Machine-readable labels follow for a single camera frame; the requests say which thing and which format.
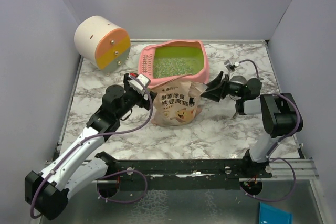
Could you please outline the orange cat litter bag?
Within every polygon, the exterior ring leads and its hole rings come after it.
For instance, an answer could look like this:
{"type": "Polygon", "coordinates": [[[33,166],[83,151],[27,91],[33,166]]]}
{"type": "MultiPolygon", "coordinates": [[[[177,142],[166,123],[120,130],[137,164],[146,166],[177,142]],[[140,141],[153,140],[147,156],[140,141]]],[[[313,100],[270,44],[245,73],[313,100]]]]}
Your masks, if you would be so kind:
{"type": "Polygon", "coordinates": [[[204,83],[185,81],[182,75],[151,88],[157,94],[153,101],[156,109],[152,119],[155,126],[181,126],[191,123],[200,114],[201,95],[207,89],[204,83]]]}

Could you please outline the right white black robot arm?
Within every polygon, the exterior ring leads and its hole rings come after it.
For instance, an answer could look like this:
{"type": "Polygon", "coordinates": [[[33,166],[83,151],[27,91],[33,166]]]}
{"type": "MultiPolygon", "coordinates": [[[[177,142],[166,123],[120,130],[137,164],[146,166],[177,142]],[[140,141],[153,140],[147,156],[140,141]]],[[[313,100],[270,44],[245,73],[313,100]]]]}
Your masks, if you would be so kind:
{"type": "Polygon", "coordinates": [[[221,71],[202,93],[202,97],[215,102],[227,96],[238,97],[235,104],[238,115],[261,114],[265,133],[240,161],[239,171],[244,177],[259,174],[278,145],[303,128],[302,116],[290,93],[261,94],[261,88],[258,78],[246,80],[238,76],[235,80],[221,71]]]}

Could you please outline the grey metal litter scoop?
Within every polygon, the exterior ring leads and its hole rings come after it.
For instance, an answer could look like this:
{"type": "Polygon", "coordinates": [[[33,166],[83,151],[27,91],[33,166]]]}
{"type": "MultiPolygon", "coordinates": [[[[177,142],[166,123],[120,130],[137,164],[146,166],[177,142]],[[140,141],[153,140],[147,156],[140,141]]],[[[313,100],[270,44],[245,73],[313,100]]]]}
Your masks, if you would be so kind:
{"type": "Polygon", "coordinates": [[[247,83],[247,79],[241,75],[233,76],[230,81],[234,83],[239,83],[242,85],[246,85],[247,83]]]}

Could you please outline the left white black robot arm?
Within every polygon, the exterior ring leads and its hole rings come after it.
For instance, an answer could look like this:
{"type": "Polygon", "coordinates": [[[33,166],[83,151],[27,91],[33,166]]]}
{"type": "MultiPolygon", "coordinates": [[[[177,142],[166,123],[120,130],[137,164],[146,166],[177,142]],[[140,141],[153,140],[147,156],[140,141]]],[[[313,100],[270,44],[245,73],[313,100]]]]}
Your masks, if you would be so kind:
{"type": "Polygon", "coordinates": [[[125,173],[142,175],[133,168],[119,171],[117,161],[104,153],[82,165],[110,136],[119,134],[120,122],[129,117],[134,106],[153,112],[155,94],[148,90],[149,78],[127,73],[123,83],[123,86],[112,85],[106,89],[102,105],[64,153],[39,173],[31,171],[25,177],[25,200],[30,204],[31,218],[55,219],[69,199],[94,180],[125,173]]]}

